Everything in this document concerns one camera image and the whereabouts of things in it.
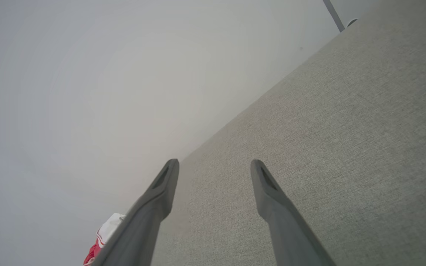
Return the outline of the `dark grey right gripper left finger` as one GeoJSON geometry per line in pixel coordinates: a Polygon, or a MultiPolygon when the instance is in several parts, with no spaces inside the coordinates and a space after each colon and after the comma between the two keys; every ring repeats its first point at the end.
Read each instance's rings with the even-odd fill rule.
{"type": "Polygon", "coordinates": [[[178,159],[166,162],[101,249],[93,266],[152,264],[160,224],[172,210],[179,169],[178,159]]]}

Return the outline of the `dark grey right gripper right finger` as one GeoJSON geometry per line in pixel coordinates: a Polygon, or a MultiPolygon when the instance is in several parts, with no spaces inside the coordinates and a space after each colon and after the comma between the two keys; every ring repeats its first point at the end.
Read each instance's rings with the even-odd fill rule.
{"type": "Polygon", "coordinates": [[[267,222],[278,266],[336,265],[265,164],[250,165],[258,214],[267,222]]]}

